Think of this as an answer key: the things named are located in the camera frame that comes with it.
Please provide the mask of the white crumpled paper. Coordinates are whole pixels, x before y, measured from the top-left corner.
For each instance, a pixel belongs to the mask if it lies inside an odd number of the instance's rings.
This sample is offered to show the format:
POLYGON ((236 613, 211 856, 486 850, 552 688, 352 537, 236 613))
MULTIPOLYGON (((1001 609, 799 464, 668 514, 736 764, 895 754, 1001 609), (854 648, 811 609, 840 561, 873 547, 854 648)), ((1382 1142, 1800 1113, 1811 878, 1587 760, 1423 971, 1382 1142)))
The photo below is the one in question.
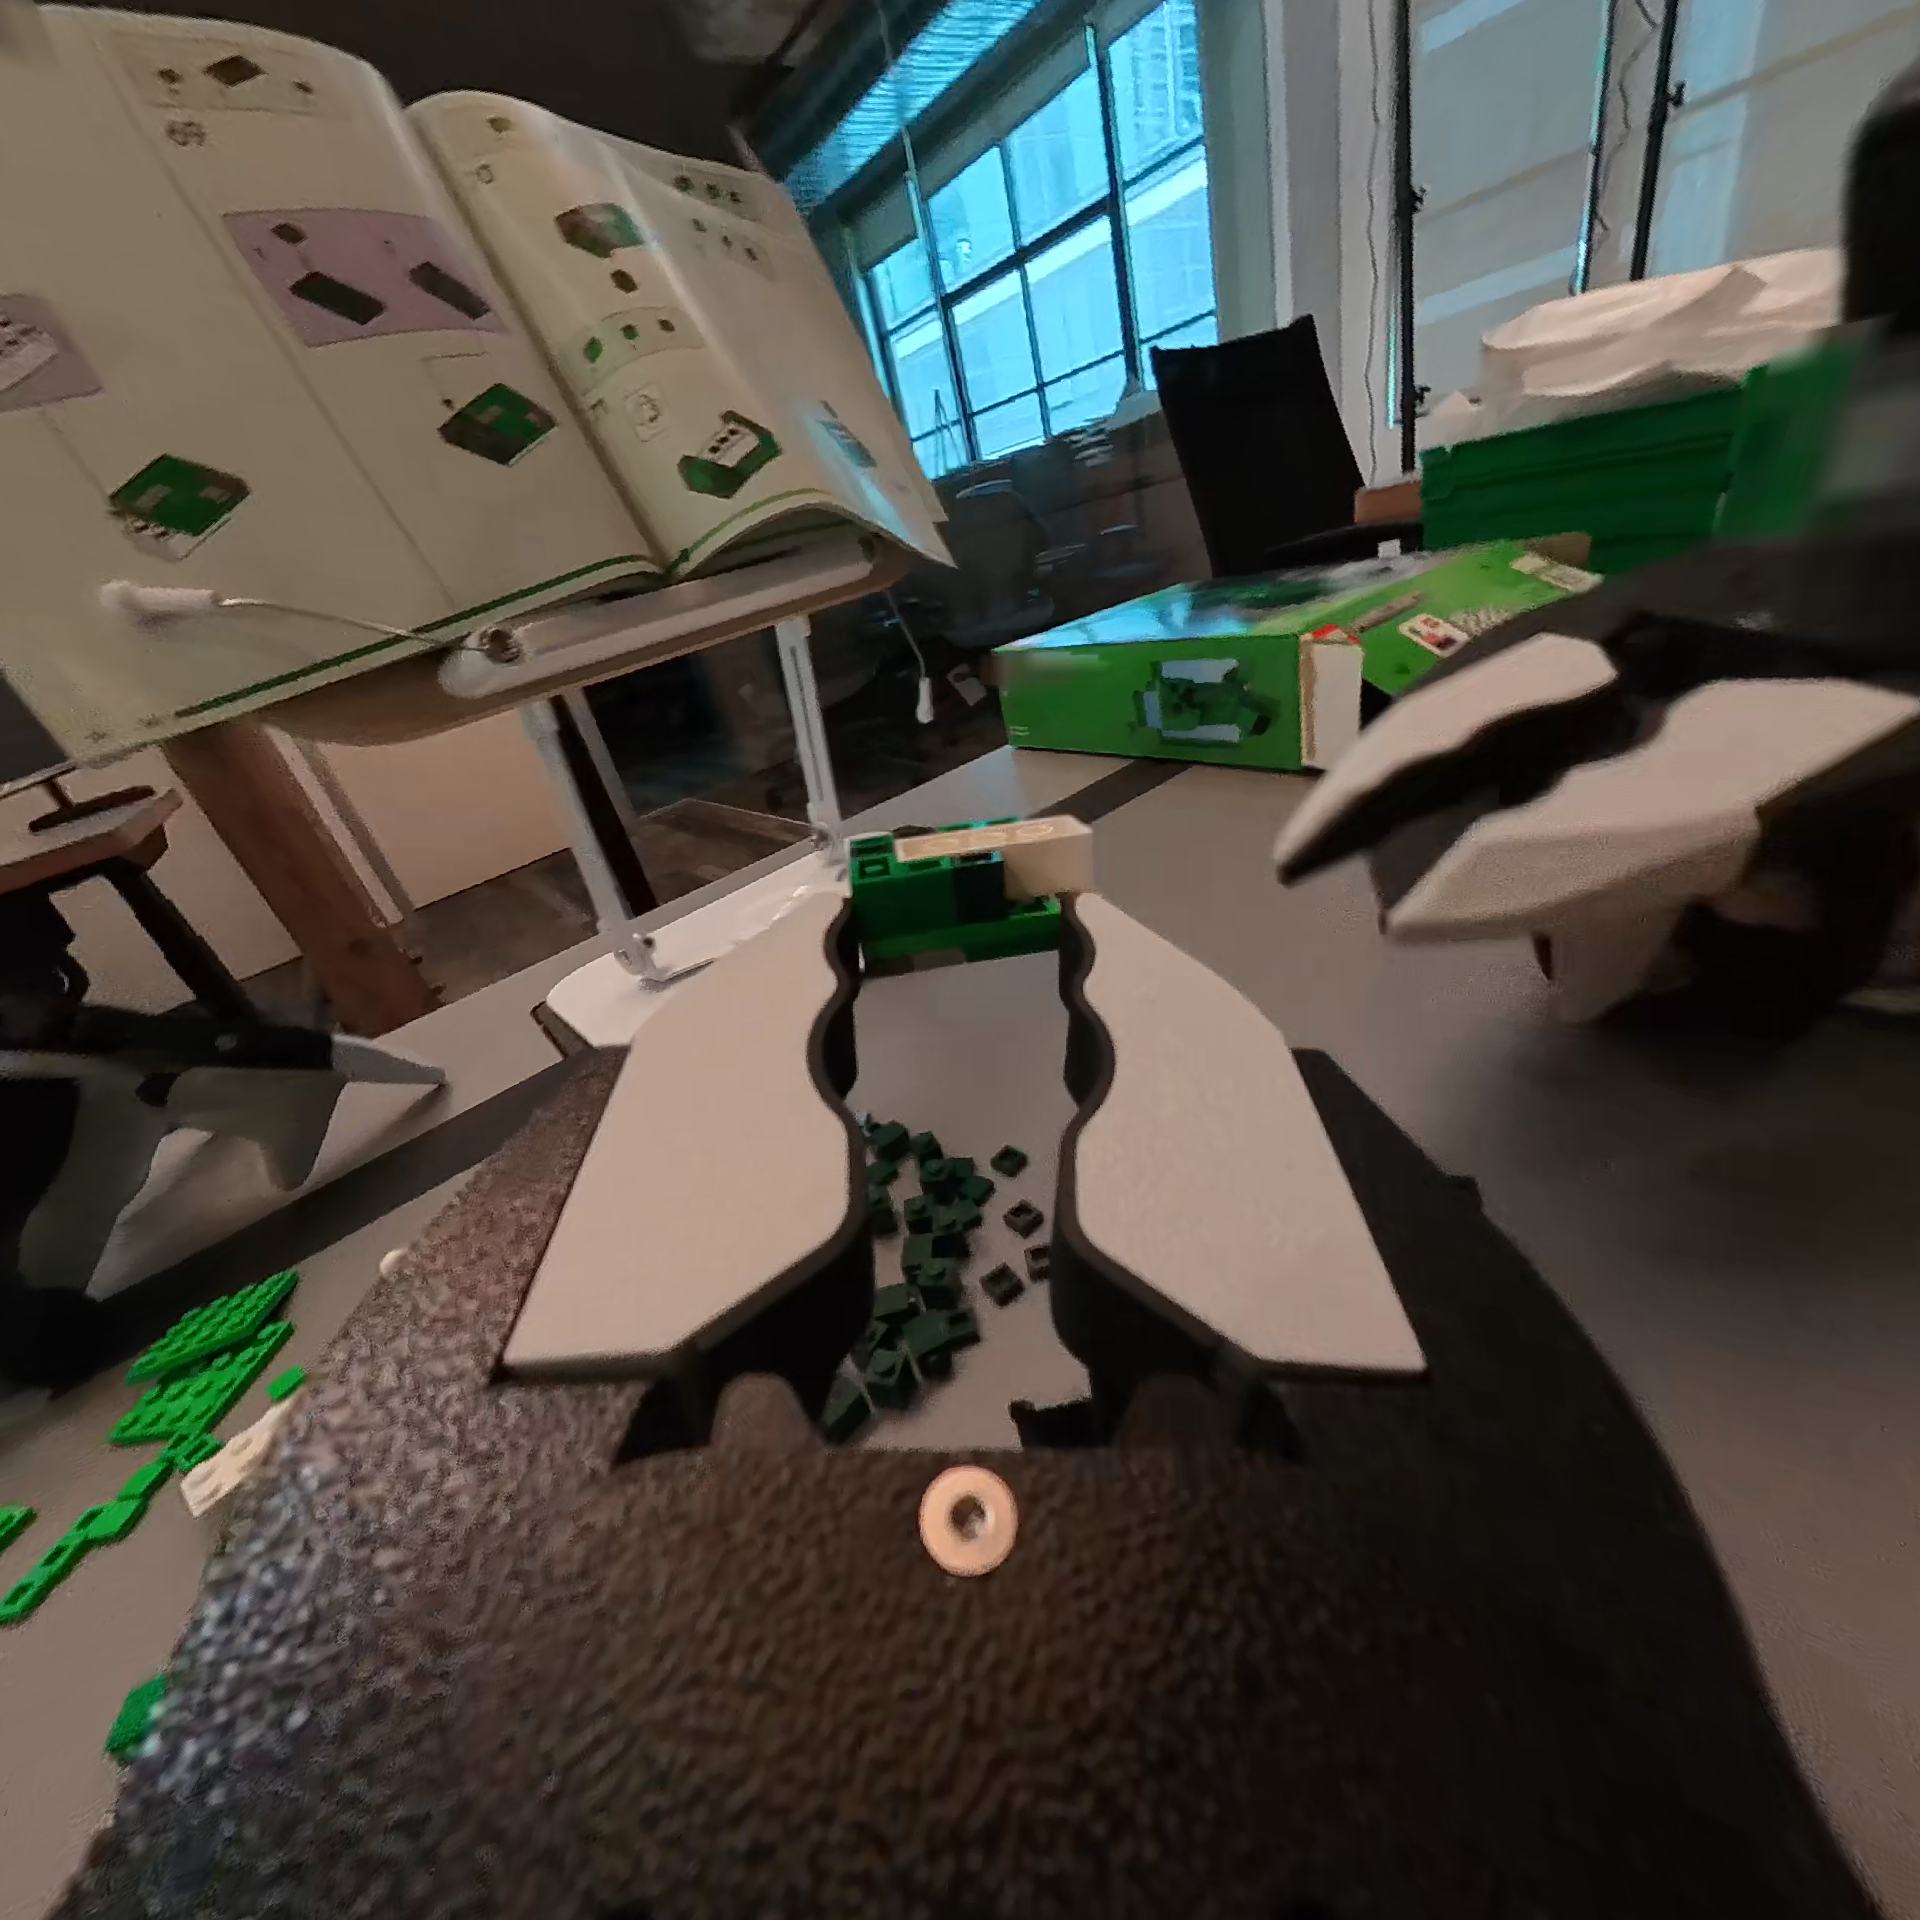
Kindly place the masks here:
POLYGON ((1540 302, 1482 336, 1473 429, 1734 389, 1840 322, 1843 251, 1748 256, 1540 302))

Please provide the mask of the green plastic crate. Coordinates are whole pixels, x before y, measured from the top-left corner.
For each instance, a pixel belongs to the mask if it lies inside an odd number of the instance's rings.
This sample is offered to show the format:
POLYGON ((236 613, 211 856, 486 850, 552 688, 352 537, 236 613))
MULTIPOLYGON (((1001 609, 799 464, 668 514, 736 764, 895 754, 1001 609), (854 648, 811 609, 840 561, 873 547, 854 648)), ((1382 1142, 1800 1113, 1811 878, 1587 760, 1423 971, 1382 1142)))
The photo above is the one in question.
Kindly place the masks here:
POLYGON ((1598 574, 1800 534, 1863 358, 1852 338, 1739 381, 1431 449, 1425 545, 1587 537, 1598 574))

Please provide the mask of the green lego set box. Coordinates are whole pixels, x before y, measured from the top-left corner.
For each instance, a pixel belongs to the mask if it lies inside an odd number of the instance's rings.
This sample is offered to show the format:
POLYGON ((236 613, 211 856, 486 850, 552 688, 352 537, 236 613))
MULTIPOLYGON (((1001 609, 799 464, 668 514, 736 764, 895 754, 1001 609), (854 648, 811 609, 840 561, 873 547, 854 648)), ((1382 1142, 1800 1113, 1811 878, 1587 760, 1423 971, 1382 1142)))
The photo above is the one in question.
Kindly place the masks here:
POLYGON ((1188 584, 993 653, 1019 749, 1326 772, 1468 640, 1600 584, 1585 534, 1188 584))

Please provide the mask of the pile of dark green lego pieces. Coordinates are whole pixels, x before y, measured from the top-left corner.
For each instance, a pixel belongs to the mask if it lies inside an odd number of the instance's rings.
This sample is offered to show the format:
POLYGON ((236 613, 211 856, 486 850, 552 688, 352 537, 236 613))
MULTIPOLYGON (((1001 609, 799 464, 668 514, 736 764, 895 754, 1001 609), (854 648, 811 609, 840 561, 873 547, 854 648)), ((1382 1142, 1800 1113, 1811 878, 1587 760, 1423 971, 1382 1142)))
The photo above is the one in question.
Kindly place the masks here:
POLYGON ((1023 1141, 983 1158, 931 1130, 860 1112, 875 1291, 830 1386, 819 1429, 833 1448, 873 1436, 954 1386, 987 1321, 1052 1270, 1041 1157, 1023 1141))

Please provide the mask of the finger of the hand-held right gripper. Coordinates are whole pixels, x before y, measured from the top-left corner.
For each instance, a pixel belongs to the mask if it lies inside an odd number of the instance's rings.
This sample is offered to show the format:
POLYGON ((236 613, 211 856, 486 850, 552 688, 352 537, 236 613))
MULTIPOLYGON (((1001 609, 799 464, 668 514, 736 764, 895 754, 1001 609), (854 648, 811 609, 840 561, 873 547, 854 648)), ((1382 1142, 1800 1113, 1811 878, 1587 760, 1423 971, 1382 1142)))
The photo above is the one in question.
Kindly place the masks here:
POLYGON ((1559 1018, 1595 1022, 1650 984, 1689 907, 1737 886, 1763 804, 1882 739, 1884 690, 1858 681, 1697 688, 1644 744, 1465 829, 1383 928, 1400 944, 1546 939, 1559 1018))
POLYGON ((1379 846, 1395 828, 1473 790, 1471 761, 1500 731, 1607 701, 1616 664, 1594 640, 1536 634, 1457 664, 1366 728, 1276 841, 1282 883, 1379 846))

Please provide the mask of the pile of bright green lego pieces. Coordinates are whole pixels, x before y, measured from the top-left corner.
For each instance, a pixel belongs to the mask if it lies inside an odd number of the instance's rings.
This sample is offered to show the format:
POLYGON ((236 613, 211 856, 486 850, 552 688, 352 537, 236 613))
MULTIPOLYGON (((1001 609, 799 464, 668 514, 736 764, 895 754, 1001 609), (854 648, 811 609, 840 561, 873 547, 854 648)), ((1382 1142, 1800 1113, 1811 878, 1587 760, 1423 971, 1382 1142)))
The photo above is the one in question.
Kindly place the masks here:
POLYGON ((4 1576, 3 1625, 23 1625, 91 1556, 135 1537, 186 1472, 250 1429, 273 1403, 295 1401, 307 1382, 297 1362, 280 1366, 295 1334, 288 1302, 299 1276, 282 1268, 195 1308, 129 1366, 138 1400, 111 1427, 113 1452, 143 1452, 104 1501, 86 1507, 23 1565, 4 1576))

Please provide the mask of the black office chair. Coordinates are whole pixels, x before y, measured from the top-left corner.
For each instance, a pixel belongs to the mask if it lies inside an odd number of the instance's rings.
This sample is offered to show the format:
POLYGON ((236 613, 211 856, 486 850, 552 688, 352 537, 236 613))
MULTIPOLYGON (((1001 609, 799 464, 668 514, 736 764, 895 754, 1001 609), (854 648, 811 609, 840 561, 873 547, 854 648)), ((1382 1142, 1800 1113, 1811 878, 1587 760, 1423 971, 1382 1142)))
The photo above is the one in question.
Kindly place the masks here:
POLYGON ((1361 467, 1312 316, 1227 344, 1153 347, 1160 408, 1216 580, 1425 547, 1419 516, 1363 524, 1361 467))

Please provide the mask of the white lego brick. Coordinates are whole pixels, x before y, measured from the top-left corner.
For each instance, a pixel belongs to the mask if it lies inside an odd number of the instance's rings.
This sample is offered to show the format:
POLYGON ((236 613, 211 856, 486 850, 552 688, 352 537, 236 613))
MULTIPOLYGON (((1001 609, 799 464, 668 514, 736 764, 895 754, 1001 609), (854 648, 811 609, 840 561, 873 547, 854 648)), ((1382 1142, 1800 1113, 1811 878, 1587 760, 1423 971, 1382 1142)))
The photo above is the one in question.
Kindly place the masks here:
POLYGON ((202 1520, 212 1514, 278 1461, 292 1411, 291 1400, 273 1403, 250 1429, 222 1442, 180 1476, 178 1493, 191 1518, 202 1520))

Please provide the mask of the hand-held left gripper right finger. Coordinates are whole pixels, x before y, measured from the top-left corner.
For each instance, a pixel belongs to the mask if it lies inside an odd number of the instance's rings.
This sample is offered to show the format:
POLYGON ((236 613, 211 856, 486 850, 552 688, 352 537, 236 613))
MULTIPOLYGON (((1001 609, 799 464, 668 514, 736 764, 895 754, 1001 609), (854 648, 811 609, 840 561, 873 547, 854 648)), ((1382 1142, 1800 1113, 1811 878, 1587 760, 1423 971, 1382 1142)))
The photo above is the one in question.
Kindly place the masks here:
POLYGON ((1113 900, 1063 913, 1076 1044, 1067 1268, 1252 1376, 1419 1379, 1427 1355, 1280 1029, 1113 900))

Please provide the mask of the lego instruction booklet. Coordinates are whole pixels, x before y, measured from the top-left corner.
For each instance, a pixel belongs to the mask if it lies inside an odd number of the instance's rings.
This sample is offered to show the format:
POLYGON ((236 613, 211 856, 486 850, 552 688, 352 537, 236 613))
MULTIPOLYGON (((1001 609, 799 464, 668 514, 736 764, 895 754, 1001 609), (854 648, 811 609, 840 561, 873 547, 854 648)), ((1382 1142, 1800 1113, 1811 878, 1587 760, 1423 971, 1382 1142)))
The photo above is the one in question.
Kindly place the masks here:
POLYGON ((4 688, 72 761, 804 542, 954 562, 756 168, 4 4, 3 173, 4 688))

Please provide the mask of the green and white lego assembly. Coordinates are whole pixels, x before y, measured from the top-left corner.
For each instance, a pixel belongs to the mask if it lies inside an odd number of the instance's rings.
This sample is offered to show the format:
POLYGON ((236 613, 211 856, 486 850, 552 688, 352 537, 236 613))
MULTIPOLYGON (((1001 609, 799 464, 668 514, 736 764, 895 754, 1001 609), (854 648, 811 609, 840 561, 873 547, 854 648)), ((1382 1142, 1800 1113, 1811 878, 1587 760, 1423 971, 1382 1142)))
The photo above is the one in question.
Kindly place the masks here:
POLYGON ((1065 900, 1095 890, 1095 832, 1070 814, 867 832, 848 841, 870 973, 1052 953, 1065 900))

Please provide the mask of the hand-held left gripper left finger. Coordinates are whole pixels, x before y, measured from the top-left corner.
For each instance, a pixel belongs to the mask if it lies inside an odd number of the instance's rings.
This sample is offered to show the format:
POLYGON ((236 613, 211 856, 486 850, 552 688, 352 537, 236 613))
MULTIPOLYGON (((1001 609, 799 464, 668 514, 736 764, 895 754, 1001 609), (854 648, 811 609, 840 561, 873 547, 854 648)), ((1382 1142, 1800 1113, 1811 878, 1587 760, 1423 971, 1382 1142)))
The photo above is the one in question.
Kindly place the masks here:
POLYGON ((639 1027, 513 1321, 515 1381, 666 1379, 863 1243, 828 1038, 846 897, 804 897, 639 1027))

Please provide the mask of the wooden side table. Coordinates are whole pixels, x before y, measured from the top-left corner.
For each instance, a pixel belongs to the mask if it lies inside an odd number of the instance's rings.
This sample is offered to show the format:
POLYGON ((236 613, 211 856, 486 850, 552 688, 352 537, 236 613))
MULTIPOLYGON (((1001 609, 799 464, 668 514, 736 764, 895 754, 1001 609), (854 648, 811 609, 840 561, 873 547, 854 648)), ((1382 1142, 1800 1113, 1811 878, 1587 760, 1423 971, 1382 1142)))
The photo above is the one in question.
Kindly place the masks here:
POLYGON ((241 979, 154 875, 170 852, 170 824, 195 802, 299 949, 344 1032, 380 1038, 441 1005, 266 728, 208 728, 168 741, 161 754, 174 778, 166 788, 72 797, 62 788, 72 764, 7 781, 7 806, 23 806, 38 788, 52 804, 32 821, 4 819, 4 898, 52 898, 106 881, 192 1001, 220 1018, 250 1018, 241 979))

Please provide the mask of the wooden and white book stand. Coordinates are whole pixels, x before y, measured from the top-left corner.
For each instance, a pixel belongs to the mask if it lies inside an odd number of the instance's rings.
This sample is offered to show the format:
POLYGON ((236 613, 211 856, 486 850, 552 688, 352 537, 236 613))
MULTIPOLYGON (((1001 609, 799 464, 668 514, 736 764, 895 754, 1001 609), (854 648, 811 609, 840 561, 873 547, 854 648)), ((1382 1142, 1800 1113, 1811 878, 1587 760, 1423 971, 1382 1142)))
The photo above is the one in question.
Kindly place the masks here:
POLYGON ((641 1010, 705 971, 732 946, 779 921, 808 893, 834 892, 846 874, 848 828, 836 795, 825 709, 809 651, 809 621, 895 587, 919 556, 875 534, 841 534, 727 569, 712 578, 494 621, 440 651, 280 701, 266 720, 321 746, 387 748, 516 710, 568 814, 568 837, 600 933, 641 997, 641 1010), (587 710, 578 688, 641 668, 699 656, 736 638, 772 634, 808 800, 811 850, 777 902, 732 909, 721 933, 670 933, 666 949, 643 926, 636 892, 618 878, 616 832, 595 821, 587 710))

